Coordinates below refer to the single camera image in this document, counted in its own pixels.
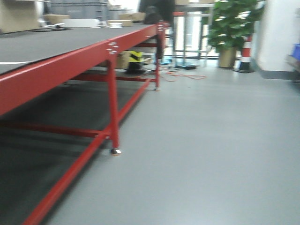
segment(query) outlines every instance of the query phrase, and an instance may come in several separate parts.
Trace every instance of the gray storage bin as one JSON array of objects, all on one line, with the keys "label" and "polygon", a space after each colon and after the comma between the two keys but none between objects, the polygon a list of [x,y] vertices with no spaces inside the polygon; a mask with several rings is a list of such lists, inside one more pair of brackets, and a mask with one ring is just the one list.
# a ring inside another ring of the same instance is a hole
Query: gray storage bin
[{"label": "gray storage bin", "polygon": [[51,13],[105,21],[108,19],[107,0],[52,0]]}]

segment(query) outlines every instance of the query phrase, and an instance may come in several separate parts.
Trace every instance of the green leaves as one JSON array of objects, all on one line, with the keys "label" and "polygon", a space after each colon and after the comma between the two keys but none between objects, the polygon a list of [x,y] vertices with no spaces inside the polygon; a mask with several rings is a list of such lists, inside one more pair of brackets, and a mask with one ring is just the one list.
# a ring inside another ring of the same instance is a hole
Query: green leaves
[{"label": "green leaves", "polygon": [[254,32],[254,23],[260,20],[264,10],[264,7],[259,9],[256,7],[257,0],[216,2],[213,23],[206,36],[209,45],[215,47],[217,52],[229,47],[238,47],[239,50],[242,50],[244,37]]}]

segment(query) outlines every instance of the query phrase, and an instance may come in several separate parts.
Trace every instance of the black cable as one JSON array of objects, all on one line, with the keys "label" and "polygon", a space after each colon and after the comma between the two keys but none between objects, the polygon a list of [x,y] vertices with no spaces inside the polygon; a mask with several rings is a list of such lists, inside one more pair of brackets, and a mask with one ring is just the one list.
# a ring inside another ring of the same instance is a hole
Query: black cable
[{"label": "black cable", "polygon": [[43,27],[39,29],[33,29],[33,32],[50,32],[50,31],[62,31],[62,30],[71,30],[69,27],[61,27],[59,25],[55,25],[54,27]]}]

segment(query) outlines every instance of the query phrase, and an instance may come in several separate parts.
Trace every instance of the wall baseboard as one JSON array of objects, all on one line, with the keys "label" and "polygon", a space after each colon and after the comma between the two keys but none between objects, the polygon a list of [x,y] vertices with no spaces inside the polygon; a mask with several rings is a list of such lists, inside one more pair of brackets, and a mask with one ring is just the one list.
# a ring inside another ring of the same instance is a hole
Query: wall baseboard
[{"label": "wall baseboard", "polygon": [[251,61],[252,68],[258,72],[263,79],[278,79],[278,80],[300,80],[300,73],[297,71],[287,72],[287,71],[264,71],[256,63],[256,60]]}]

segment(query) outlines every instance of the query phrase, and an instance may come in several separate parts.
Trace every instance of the potted plant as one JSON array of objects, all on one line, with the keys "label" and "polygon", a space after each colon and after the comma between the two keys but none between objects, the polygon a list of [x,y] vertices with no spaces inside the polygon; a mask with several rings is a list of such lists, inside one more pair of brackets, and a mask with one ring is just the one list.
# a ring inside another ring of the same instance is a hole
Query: potted plant
[{"label": "potted plant", "polygon": [[264,5],[259,0],[217,0],[208,44],[220,53],[218,66],[232,68],[237,50],[241,51],[246,37],[254,32],[255,21],[260,20]]}]

